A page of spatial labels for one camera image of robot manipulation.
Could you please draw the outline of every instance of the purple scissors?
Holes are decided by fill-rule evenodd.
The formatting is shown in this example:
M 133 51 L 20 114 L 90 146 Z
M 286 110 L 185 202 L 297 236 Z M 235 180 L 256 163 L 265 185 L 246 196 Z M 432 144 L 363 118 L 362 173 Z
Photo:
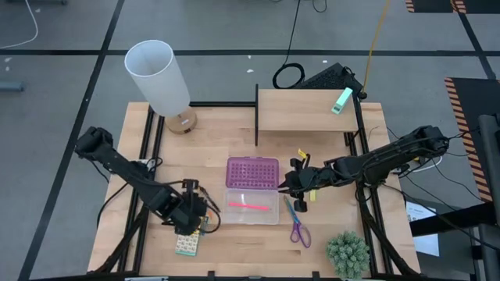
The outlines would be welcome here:
M 304 247 L 311 247 L 311 233 L 309 233 L 307 227 L 303 226 L 300 223 L 297 214 L 295 214 L 294 209 L 291 207 L 290 201 L 286 197 L 284 197 L 284 202 L 287 204 L 288 211 L 290 212 L 290 215 L 294 220 L 294 227 L 291 229 L 290 235 L 291 242 L 297 243 L 301 241 Z

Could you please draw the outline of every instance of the wooden shelf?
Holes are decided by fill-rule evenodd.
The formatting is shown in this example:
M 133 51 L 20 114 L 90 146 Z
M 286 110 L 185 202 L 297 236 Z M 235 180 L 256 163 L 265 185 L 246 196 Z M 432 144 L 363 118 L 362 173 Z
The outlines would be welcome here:
M 355 132 L 352 98 L 341 114 L 331 111 L 342 91 L 259 89 L 259 131 Z

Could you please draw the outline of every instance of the yellow clip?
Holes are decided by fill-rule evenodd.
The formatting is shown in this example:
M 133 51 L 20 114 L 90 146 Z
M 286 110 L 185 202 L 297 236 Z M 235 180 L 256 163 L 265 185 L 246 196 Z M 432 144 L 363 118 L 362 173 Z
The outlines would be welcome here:
M 305 154 L 304 151 L 302 151 L 300 148 L 298 149 L 298 154 L 300 155 L 300 157 L 306 159 L 307 158 L 307 155 Z
M 315 191 L 315 190 L 311 190 L 311 191 L 309 192 L 309 200 L 310 200 L 311 202 L 314 202 L 314 201 L 316 200 L 316 191 Z

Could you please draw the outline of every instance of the wooden table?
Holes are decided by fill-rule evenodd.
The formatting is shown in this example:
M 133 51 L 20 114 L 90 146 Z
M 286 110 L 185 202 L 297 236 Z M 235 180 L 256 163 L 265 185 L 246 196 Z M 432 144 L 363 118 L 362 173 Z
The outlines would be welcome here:
M 331 111 L 342 92 L 259 89 L 259 131 L 355 132 L 358 123 L 352 98 L 341 114 Z
M 261 132 L 259 146 L 254 146 L 254 108 L 195 108 L 196 129 L 175 135 L 165 128 L 159 156 L 164 160 L 156 172 L 156 180 L 167 182 L 183 178 L 198 179 L 219 205 L 223 204 L 226 163 L 233 156 L 262 156 L 280 161 L 280 177 L 291 170 L 289 159 L 297 157 L 297 149 L 310 153 L 311 165 L 349 155 L 343 133 L 339 132 Z M 118 151 L 128 159 L 139 155 L 147 103 L 130 103 L 120 136 Z M 370 149 L 389 142 L 380 104 L 362 103 L 362 113 Z M 112 176 L 107 197 L 123 180 Z M 387 184 L 399 187 L 396 176 Z M 280 224 L 275 226 L 222 225 L 214 234 L 204 236 L 196 257 L 174 253 L 177 235 L 173 228 L 161 226 L 154 215 L 148 221 L 141 274 L 145 276 L 302 276 L 319 271 L 322 277 L 335 276 L 334 267 L 325 258 L 327 241 L 345 230 L 363 236 L 359 208 L 354 198 L 354 184 L 341 188 L 323 188 L 317 201 L 308 202 L 309 211 L 298 216 L 312 234 L 312 246 L 305 249 L 290 239 L 292 220 L 280 200 Z M 89 269 L 96 269 L 112 252 L 123 236 L 131 189 L 126 189 L 103 212 L 95 239 Z M 420 271 L 412 234 L 400 193 L 379 188 L 380 205 L 388 239 L 408 264 Z M 384 272 L 380 245 L 373 235 L 379 272 Z M 130 245 L 129 261 L 135 250 Z

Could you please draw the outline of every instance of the green succulent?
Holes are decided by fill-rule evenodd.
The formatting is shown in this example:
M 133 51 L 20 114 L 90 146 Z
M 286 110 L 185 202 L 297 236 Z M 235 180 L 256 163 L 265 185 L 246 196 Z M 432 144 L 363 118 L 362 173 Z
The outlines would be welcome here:
M 327 257 L 339 277 L 360 279 L 370 264 L 368 250 L 365 241 L 354 231 L 346 231 L 328 241 Z

